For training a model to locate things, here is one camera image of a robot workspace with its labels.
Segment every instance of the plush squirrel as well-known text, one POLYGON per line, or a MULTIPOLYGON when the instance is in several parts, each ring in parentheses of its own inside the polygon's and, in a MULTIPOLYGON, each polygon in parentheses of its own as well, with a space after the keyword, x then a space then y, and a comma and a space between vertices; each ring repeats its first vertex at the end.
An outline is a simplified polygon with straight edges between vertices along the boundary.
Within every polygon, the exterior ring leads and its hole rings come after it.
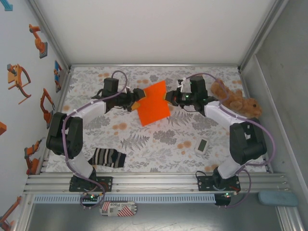
POLYGON ((229 98, 222 103, 224 106, 247 118, 259 118, 261 116, 262 108, 255 99, 243 98, 243 93, 241 90, 233 92, 223 84, 221 79, 218 79, 217 81, 218 82, 215 81, 212 84, 211 91, 216 97, 218 97, 218 99, 223 100, 227 98, 227 95, 221 85, 225 87, 227 93, 229 94, 229 98))

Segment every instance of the blue sticker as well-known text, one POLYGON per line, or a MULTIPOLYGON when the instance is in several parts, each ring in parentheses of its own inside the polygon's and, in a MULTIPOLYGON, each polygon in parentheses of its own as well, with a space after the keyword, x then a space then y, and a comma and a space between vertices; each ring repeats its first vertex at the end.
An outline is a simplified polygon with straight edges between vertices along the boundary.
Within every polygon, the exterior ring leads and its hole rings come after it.
POLYGON ((5 11, 13 11, 13 5, 9 4, 7 0, 0 0, 2 5, 4 6, 5 11))

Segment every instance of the blue sponge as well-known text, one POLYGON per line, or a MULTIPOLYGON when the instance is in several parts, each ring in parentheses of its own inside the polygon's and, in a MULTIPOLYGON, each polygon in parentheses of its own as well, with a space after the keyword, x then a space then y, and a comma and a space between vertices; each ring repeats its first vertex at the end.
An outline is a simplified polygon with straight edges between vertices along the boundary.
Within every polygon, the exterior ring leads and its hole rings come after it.
POLYGON ((292 192, 260 191, 258 196, 260 203, 263 205, 291 207, 298 205, 297 196, 292 192))

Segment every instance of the gray floor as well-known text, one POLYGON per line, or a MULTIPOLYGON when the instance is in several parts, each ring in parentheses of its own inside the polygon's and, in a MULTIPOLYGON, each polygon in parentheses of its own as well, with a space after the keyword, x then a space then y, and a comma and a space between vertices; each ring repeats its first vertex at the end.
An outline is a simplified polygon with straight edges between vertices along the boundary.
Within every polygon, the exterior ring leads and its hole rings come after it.
POLYGON ((260 231, 281 230, 275 207, 260 205, 252 194, 239 207, 213 204, 139 204, 134 217, 102 217, 79 205, 34 206, 30 231, 260 231))

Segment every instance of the orange foam square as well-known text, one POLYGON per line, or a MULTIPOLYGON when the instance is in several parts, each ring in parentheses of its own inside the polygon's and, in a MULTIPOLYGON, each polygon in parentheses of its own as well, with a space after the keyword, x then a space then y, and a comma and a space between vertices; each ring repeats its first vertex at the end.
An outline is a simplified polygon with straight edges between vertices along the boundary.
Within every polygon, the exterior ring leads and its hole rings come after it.
POLYGON ((138 102, 140 107, 137 109, 142 126, 170 116, 168 103, 164 100, 164 95, 167 92, 165 81, 153 84, 143 90, 146 97, 138 102))

